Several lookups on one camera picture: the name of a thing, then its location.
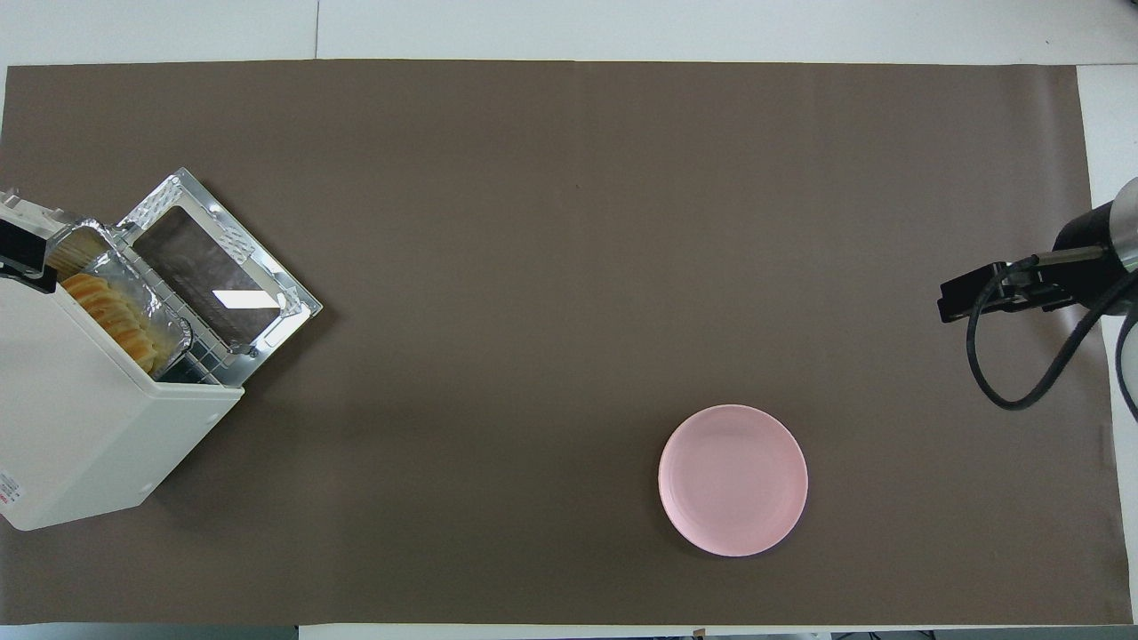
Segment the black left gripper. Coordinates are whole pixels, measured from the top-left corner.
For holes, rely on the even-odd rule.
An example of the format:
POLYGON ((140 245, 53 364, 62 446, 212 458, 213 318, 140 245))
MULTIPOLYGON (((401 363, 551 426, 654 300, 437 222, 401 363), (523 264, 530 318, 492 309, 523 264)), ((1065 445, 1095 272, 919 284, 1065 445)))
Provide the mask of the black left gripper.
POLYGON ((46 268, 46 239, 9 221, 1 221, 1 278, 24 284, 34 292, 56 292, 56 270, 46 268), (42 272, 30 276, 23 272, 42 272))

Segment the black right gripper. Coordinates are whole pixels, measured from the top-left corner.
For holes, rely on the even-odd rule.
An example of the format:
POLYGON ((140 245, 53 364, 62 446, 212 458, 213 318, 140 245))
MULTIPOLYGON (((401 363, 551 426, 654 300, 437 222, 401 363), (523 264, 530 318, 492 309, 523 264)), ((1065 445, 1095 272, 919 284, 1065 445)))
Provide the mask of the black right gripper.
MULTIPOLYGON (((1004 276, 1009 262, 992 262, 940 284, 939 318, 942 323, 967 319, 981 292, 1004 276)), ((1090 309, 1115 284, 1135 272, 1135 203, 1106 203, 1066 223, 1052 251, 1034 255, 1032 266, 1001 279, 981 315, 1013 309, 1090 309)))

